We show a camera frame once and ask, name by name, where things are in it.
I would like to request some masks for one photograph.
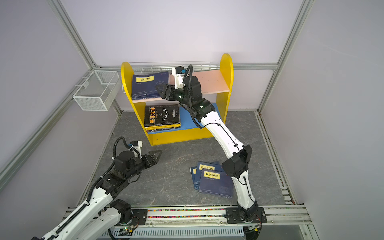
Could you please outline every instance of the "yellow title label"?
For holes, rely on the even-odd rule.
[[[137,83],[149,82],[149,81],[153,81],[153,80],[155,80],[155,76],[149,76],[149,77],[145,77],[145,78],[136,77]]]
[[[204,171],[204,177],[210,177],[210,178],[220,179],[220,173],[214,173],[214,172],[207,172],[207,171]]]
[[[211,166],[207,166],[207,165],[200,165],[200,170],[203,170],[204,169],[209,169],[209,170],[215,170],[215,167],[211,167]]]

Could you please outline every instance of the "stack of books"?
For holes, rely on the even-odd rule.
[[[145,107],[144,128],[147,132],[158,132],[180,127],[179,105]]]
[[[219,162],[197,162],[197,167],[189,169],[195,190],[221,197],[233,197],[232,179]]]
[[[147,98],[159,98],[155,86],[158,84],[169,83],[169,73],[154,73],[150,75],[133,75],[132,77],[132,100],[140,100]]]

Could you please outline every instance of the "wire basket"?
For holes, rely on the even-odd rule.
[[[117,71],[93,71],[73,98],[84,111],[108,111],[120,84]]]

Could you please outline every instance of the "white wire rack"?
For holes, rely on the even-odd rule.
[[[210,71],[211,62],[157,62],[157,63],[131,63],[135,75],[148,75],[151,73],[171,72],[172,68],[182,66],[185,69],[193,65],[194,72]]]
[[[120,81],[117,71],[92,71],[73,98],[84,111],[108,111]]]

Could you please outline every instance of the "yellow bottom panel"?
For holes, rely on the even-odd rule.
[[[152,146],[213,137],[212,133],[210,133],[209,130],[206,128],[203,128],[203,129],[194,128],[194,129],[186,129],[186,130],[179,130],[179,131],[173,131],[173,132],[162,132],[162,133],[150,134],[147,136]]]

